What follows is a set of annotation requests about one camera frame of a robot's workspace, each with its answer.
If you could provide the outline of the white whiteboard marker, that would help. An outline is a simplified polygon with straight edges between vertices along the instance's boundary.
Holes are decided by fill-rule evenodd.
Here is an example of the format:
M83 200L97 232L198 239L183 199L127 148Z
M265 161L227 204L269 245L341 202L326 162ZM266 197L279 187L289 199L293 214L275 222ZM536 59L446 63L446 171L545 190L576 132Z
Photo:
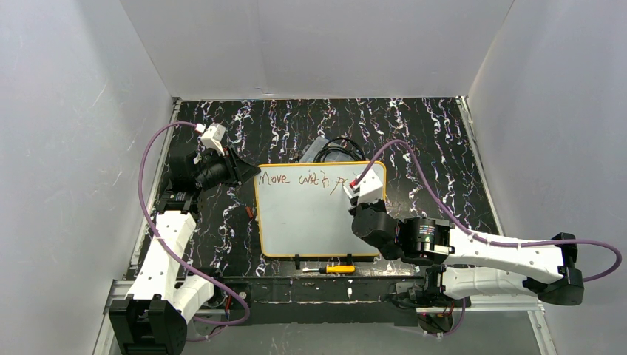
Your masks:
M343 191L346 194L346 196L348 198L352 198L353 197L353 190L352 187L350 186L350 183L345 183L342 185Z

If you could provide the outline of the red marker cap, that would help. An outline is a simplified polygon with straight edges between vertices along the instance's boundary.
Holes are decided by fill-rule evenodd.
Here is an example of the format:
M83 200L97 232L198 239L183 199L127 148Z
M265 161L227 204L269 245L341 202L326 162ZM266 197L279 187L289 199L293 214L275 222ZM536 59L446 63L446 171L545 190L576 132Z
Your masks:
M246 206L246 213L250 219L254 219L254 212L250 206Z

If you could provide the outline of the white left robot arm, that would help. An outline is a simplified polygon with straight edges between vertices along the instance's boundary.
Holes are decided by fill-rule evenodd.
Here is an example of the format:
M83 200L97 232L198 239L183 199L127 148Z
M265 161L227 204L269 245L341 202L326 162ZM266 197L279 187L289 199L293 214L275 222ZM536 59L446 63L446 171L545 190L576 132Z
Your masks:
M225 284L201 276L183 260L197 226L200 194L220 185L240 186L261 172L231 147L204 152L171 152L169 179L147 215L152 230L149 249L135 281L122 300L114 300L109 319L122 354L181 354L188 326L203 304Z

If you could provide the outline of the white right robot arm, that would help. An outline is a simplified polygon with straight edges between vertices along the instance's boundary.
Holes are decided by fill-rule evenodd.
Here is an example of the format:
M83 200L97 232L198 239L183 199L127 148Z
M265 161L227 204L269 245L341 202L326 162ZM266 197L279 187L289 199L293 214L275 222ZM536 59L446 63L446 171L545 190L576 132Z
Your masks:
M576 266L573 234L531 241L465 233L448 220L391 217L381 199L349 201L351 229L360 240L386 260L427 268L426 295L463 300L473 295L523 294L564 306L583 301L585 287Z

